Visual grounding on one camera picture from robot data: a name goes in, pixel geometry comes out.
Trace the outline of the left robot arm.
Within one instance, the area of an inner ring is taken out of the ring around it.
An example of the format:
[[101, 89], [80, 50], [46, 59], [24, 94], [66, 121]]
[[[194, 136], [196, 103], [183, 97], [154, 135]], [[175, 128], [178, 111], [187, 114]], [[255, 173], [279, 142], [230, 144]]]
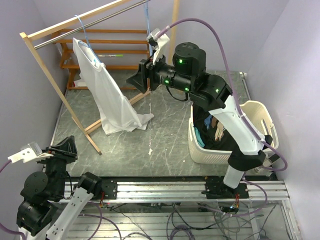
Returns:
[[103, 184], [103, 180], [86, 172], [71, 189], [71, 196], [62, 213], [54, 218], [58, 207], [55, 203], [65, 197], [68, 178], [67, 165], [78, 158], [74, 136], [68, 136], [56, 145], [44, 150], [35, 142], [29, 143], [18, 153], [23, 163], [37, 161], [44, 171], [30, 174], [24, 182], [23, 202], [18, 207], [16, 223], [23, 233], [23, 240], [64, 240], [76, 218], [91, 200], [115, 190]]

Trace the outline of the black printed t shirt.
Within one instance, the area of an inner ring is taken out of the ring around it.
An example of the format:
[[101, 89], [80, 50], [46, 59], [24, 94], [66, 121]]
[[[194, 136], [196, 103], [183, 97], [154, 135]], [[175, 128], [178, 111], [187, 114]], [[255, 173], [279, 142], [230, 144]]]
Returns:
[[195, 106], [192, 113], [193, 127], [197, 127], [202, 133], [206, 134], [204, 149], [232, 151], [238, 146], [225, 127], [209, 112]]

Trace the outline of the light blue wire hanger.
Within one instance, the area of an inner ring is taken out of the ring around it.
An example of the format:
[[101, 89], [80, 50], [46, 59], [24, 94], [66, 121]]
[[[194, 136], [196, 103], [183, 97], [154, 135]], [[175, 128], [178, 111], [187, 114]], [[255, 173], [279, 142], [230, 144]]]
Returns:
[[[150, 30], [150, 17], [149, 17], [149, 5], [148, 5], [148, 0], [145, 1], [144, 4], [144, 15], [145, 15], [145, 23], [146, 23], [146, 34], [147, 36], [150, 35], [151, 30]], [[153, 55], [153, 47], [148, 44], [148, 50], [149, 50], [149, 56], [151, 57]]]

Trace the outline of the white t shirt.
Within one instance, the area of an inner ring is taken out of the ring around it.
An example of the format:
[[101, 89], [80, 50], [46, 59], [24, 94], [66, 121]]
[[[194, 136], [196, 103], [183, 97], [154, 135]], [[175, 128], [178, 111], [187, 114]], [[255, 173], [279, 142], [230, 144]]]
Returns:
[[145, 130], [154, 115], [136, 112], [107, 71], [105, 64], [85, 42], [73, 38], [72, 44], [80, 69], [80, 78], [84, 80], [94, 98], [105, 134]]

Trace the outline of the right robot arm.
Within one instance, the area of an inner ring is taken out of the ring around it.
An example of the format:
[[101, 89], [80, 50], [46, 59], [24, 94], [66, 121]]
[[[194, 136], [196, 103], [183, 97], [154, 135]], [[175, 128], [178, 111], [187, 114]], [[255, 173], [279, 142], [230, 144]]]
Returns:
[[272, 143], [272, 136], [261, 133], [240, 112], [235, 94], [222, 77], [206, 72], [206, 52], [196, 44], [177, 45], [172, 65], [166, 63], [164, 56], [157, 62], [153, 60], [153, 56], [141, 60], [138, 70], [126, 82], [141, 93], [154, 91], [159, 85], [183, 91], [194, 105], [209, 112], [226, 128], [236, 147], [228, 158], [220, 192], [226, 198], [233, 197], [244, 173], [263, 164], [263, 150]]

